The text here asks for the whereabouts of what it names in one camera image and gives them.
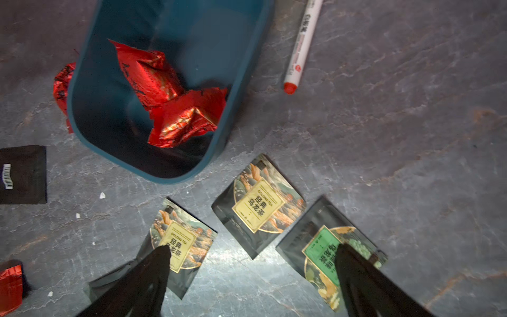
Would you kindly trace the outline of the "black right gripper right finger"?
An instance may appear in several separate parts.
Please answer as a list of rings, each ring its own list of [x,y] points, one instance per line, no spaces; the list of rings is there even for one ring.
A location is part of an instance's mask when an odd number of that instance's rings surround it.
[[[335,268],[349,316],[432,316],[348,244],[337,247]]]

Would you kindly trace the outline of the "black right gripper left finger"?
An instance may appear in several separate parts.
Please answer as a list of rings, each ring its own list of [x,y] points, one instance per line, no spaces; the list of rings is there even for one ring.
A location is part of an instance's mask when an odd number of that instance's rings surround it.
[[[169,246],[160,246],[80,312],[79,316],[160,316],[170,274]]]

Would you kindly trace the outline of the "black green label tea bag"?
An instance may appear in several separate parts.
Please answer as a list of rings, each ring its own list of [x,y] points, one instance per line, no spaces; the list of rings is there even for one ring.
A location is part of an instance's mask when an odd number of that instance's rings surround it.
[[[388,260],[366,235],[325,197],[321,197],[277,245],[277,252],[335,313],[345,305],[335,267],[341,244],[349,244],[375,268]]]

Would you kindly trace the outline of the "black yellow label tea bag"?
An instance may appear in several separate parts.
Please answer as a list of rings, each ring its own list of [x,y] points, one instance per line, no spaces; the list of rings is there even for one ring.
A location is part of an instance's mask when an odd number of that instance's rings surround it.
[[[221,223],[255,259],[305,212],[306,201],[264,154],[213,202]]]
[[[88,298],[92,302],[96,301],[154,249],[169,246],[171,258],[167,288],[182,299],[216,237],[216,231],[165,198],[162,209],[156,214],[136,258],[89,282],[85,289]]]

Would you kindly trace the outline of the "red foil tea bag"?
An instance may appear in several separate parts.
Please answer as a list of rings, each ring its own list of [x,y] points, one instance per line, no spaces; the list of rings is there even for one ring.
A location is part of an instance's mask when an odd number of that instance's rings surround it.
[[[160,51],[146,51],[113,40],[121,72],[128,80],[141,105],[148,112],[183,95],[174,68]]]
[[[69,121],[67,113],[67,97],[69,91],[69,85],[76,68],[76,63],[67,64],[54,78],[53,95],[55,102],[59,109],[64,113],[66,117],[66,125],[68,133],[73,133],[73,128]]]
[[[148,144],[175,148],[193,137],[215,131],[227,104],[227,92],[217,87],[188,91],[153,109]]]
[[[1,316],[6,316],[21,306],[22,294],[22,263],[9,260],[1,264]]]

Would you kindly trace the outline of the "black barcode tea bag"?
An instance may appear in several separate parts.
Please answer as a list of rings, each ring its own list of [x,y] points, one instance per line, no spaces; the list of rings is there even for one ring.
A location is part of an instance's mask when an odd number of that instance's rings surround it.
[[[27,145],[1,149],[1,204],[47,203],[46,147]]]

